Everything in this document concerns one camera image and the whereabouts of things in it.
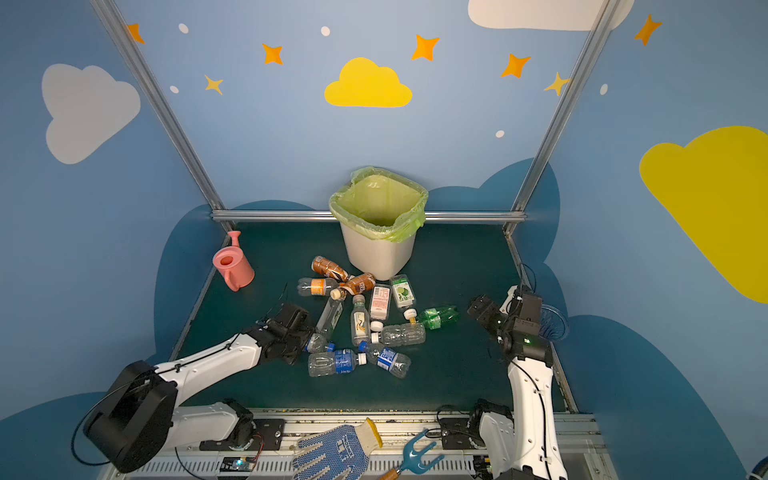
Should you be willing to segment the blue label bottle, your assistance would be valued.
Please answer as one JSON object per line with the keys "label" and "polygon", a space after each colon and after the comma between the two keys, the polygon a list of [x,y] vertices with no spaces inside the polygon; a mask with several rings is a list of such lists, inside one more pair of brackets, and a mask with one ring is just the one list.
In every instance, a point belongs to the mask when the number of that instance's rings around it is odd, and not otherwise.
{"label": "blue label bottle", "polygon": [[378,343],[362,341],[358,345],[358,351],[367,364],[383,369],[399,379],[406,378],[412,365],[412,360],[407,355]]}
{"label": "blue label bottle", "polygon": [[366,363],[365,353],[350,349],[312,353],[308,360],[308,374],[311,378],[349,374]]}
{"label": "blue label bottle", "polygon": [[313,333],[305,347],[310,354],[333,352],[335,349],[335,344],[320,333]]}

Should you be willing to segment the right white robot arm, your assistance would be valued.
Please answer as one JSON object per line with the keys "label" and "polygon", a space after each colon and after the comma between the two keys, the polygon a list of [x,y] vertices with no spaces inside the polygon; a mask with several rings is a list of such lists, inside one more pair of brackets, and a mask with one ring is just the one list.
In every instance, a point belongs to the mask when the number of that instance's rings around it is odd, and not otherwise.
{"label": "right white robot arm", "polygon": [[501,306],[481,295],[468,308],[501,347],[512,389],[512,408],[479,401],[470,416],[494,479],[568,477],[556,434],[554,355],[550,340],[541,335],[542,307],[539,295],[519,285]]}

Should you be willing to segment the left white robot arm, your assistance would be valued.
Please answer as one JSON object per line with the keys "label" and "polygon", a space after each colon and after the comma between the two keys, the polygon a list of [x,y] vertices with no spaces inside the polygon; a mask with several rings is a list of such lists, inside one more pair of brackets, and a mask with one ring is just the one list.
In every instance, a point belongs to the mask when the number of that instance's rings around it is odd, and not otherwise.
{"label": "left white robot arm", "polygon": [[186,401],[258,365],[295,364],[313,331],[306,309],[284,304],[273,317],[188,357],[158,365],[131,363],[75,430],[122,473],[143,467],[163,450],[189,444],[245,450],[257,437],[247,408],[232,399],[193,407]]}

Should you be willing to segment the blue label bottle front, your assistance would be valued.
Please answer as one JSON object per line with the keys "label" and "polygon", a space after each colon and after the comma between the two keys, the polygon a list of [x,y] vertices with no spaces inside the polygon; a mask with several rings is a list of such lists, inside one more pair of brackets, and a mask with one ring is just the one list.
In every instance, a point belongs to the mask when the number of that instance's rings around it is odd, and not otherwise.
{"label": "blue label bottle front", "polygon": [[308,374],[311,378],[349,374],[366,363],[365,353],[350,349],[312,353],[308,360]]}

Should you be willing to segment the green plastic bottle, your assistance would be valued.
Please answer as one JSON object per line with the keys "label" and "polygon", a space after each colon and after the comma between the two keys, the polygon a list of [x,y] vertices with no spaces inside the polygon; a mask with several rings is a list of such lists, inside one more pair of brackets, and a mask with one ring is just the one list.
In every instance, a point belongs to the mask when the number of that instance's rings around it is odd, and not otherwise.
{"label": "green plastic bottle", "polygon": [[459,319],[460,313],[454,305],[428,308],[417,316],[417,321],[427,330],[438,330],[456,323]]}

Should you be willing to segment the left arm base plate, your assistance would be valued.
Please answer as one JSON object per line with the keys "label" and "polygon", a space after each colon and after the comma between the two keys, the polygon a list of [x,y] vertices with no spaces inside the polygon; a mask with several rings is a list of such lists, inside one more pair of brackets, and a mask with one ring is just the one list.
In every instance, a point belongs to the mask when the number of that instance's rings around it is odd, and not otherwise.
{"label": "left arm base plate", "polygon": [[223,440],[207,440],[199,444],[201,451],[277,451],[281,447],[284,419],[239,420]]}

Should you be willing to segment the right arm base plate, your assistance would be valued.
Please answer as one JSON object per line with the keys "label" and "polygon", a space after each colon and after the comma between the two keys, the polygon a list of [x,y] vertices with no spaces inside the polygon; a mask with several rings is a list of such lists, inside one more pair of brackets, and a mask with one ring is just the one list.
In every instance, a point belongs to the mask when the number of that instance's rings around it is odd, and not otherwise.
{"label": "right arm base plate", "polygon": [[448,417],[438,421],[442,448],[444,450],[479,450],[484,442],[470,428],[468,417]]}

